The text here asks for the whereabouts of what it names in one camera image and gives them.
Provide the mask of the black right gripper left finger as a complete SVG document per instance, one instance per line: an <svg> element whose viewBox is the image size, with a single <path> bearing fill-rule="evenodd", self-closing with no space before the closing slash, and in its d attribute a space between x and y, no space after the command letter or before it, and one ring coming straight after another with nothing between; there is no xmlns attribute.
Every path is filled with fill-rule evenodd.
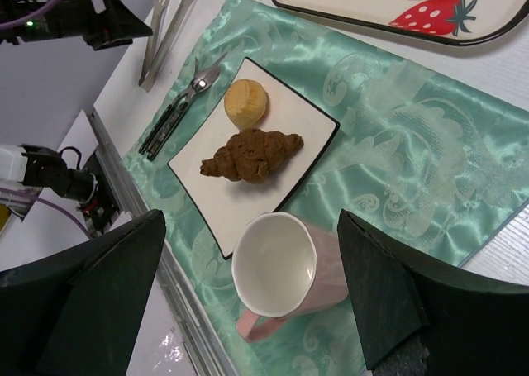
<svg viewBox="0 0 529 376"><path fill-rule="evenodd" d="M123 375L164 247L149 211L1 273L3 375Z"/></svg>

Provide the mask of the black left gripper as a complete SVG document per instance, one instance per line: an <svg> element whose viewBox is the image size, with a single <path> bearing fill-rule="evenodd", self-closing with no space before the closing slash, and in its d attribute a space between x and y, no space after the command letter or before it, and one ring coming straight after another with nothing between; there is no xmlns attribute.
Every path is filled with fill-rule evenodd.
<svg viewBox="0 0 529 376"><path fill-rule="evenodd" d="M92 0L1 0L1 42L80 36L93 50L105 50L153 35L121 0L102 1L105 9L95 12Z"/></svg>

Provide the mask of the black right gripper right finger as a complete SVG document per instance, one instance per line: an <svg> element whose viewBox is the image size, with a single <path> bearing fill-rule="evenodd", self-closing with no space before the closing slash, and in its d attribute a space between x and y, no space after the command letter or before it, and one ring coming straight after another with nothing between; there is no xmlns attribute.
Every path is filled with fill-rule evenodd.
<svg viewBox="0 0 529 376"><path fill-rule="evenodd" d="M349 297L373 375L525 375L528 289L447 264L342 211Z"/></svg>

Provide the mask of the yellow muffin bread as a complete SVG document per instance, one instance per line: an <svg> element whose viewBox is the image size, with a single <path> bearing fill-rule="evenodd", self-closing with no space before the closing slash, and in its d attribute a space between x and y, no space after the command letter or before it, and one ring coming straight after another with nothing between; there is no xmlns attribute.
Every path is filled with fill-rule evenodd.
<svg viewBox="0 0 529 376"><path fill-rule="evenodd" d="M268 94L259 82L238 79L227 89L223 104L231 122L243 130L255 126L264 116L268 106Z"/></svg>

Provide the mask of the brown chocolate croissant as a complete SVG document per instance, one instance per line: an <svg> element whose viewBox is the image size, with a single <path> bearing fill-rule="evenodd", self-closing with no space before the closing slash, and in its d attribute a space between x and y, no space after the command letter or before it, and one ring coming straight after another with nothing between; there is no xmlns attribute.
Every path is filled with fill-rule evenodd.
<svg viewBox="0 0 529 376"><path fill-rule="evenodd" d="M200 174L231 182L262 184L303 147L298 134L248 128L233 135L214 156L204 159Z"/></svg>

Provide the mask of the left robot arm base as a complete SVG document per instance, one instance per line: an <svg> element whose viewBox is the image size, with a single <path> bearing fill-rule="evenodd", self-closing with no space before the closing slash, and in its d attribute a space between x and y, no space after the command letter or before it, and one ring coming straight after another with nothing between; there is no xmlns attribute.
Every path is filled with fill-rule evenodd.
<svg viewBox="0 0 529 376"><path fill-rule="evenodd" d="M2 145L1 204L21 214L40 202L69 217L88 237L103 234L120 212L118 201L98 157L81 161L82 153L73 146L55 151L38 145ZM75 202L83 220L40 198L43 188Z"/></svg>

